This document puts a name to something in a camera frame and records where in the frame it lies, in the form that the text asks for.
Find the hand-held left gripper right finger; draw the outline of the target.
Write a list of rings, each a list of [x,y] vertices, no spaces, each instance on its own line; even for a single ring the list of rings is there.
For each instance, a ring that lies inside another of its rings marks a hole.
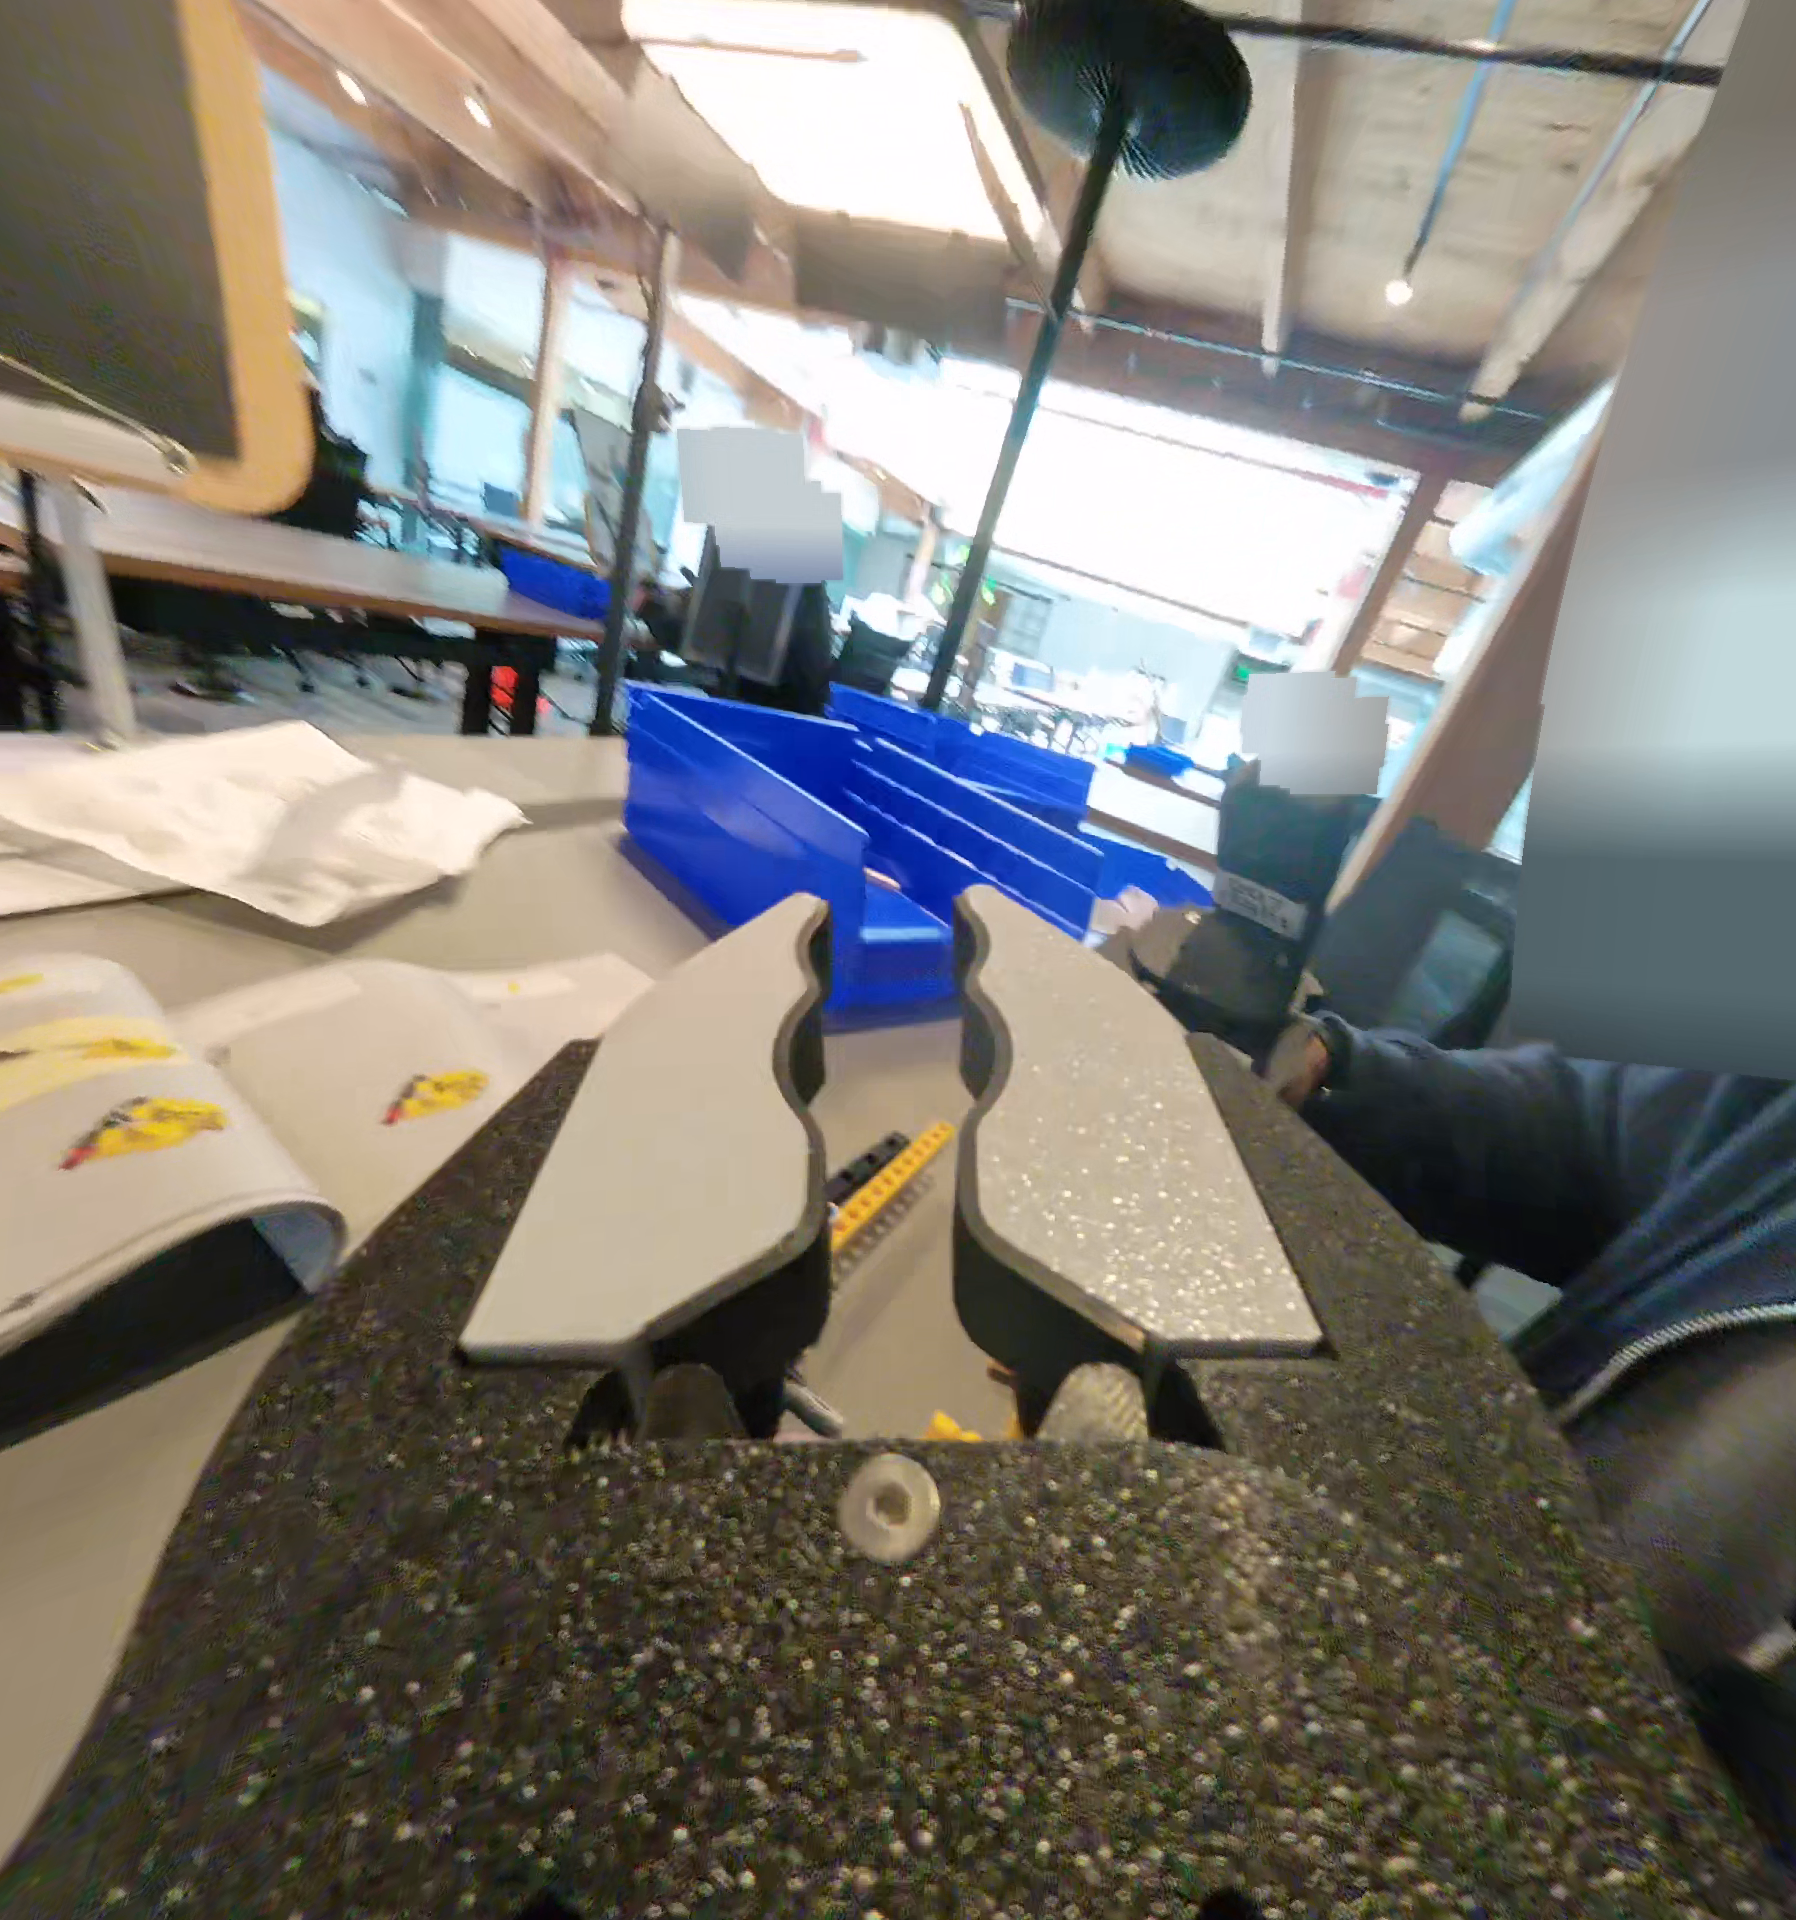
[[[956,899],[957,1222],[1143,1363],[1314,1356],[1317,1313],[1188,1035],[994,886]]]

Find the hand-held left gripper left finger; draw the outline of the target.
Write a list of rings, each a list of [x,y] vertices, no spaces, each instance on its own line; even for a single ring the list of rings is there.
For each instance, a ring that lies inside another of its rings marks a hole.
[[[822,1249],[831,912],[788,896],[604,1032],[479,1286],[467,1360],[639,1363]]]

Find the lego vehicle model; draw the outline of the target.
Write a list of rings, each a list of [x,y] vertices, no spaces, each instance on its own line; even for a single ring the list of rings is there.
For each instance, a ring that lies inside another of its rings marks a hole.
[[[946,1119],[914,1137],[892,1132],[831,1178],[828,1199],[833,1264],[847,1261],[869,1244],[956,1137],[957,1129]]]

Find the person's right hand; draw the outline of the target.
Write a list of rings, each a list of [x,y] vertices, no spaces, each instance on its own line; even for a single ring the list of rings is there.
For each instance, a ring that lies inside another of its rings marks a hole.
[[[1275,1097],[1298,1111],[1332,1088],[1347,1057],[1347,1026],[1328,1015],[1293,1019],[1272,1043],[1263,1080]]]

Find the row of blue bins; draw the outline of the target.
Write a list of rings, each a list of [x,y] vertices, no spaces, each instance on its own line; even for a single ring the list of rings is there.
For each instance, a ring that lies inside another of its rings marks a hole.
[[[1085,826],[1082,760],[851,687],[830,715],[856,734],[844,810],[872,866],[941,921],[978,884],[1086,941],[1209,901],[1208,879]]]

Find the large blue storage bin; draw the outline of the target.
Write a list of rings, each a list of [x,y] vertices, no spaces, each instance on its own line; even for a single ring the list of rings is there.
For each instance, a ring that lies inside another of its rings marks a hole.
[[[856,797],[856,727],[636,685],[624,739],[629,846],[701,921],[736,929],[814,896],[831,915],[833,1015],[906,1020],[950,1002],[947,910],[903,888],[885,820]]]

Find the open instruction booklet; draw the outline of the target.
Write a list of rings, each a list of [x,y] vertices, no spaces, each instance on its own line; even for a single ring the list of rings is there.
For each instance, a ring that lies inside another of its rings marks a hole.
[[[346,960],[178,1012],[93,954],[0,960],[0,1358],[225,1225],[318,1290],[555,1055],[653,987],[610,952]]]

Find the white printed paper bag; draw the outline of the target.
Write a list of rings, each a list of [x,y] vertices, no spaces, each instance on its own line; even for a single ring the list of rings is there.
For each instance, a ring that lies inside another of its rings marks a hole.
[[[526,813],[302,722],[137,746],[0,738],[0,921],[200,893],[334,924],[470,874]]]

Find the black tripod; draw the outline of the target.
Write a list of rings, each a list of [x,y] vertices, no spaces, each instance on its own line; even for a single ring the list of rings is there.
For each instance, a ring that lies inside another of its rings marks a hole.
[[[609,739],[620,734],[617,696],[624,681],[634,586],[637,582],[637,526],[644,507],[651,445],[662,411],[660,359],[679,253],[681,236],[668,224],[657,224],[653,260],[648,270],[639,277],[639,290],[644,297],[644,341],[639,352],[637,384],[632,400],[626,470],[620,488],[620,519],[615,527],[610,567],[610,602],[594,655],[594,707],[587,725],[587,734],[594,739]]]

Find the wooden office desk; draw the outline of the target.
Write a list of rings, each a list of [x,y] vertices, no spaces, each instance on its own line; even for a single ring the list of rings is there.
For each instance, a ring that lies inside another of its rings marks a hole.
[[[44,573],[70,583],[56,509],[61,490],[36,484],[25,507],[0,487],[0,732],[28,722],[54,732],[48,646],[21,640],[17,607],[37,607]],[[429,560],[272,519],[227,515],[122,488],[69,493],[100,580],[227,599],[231,634],[212,653],[260,644],[293,655],[357,655],[456,665],[456,732],[526,738],[560,640],[599,640],[594,619],[508,587],[498,570]]]

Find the wood-framed dark panel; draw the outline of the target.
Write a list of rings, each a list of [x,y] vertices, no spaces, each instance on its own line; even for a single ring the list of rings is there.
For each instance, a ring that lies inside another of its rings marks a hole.
[[[0,2],[0,462],[239,515],[310,477],[237,4]]]

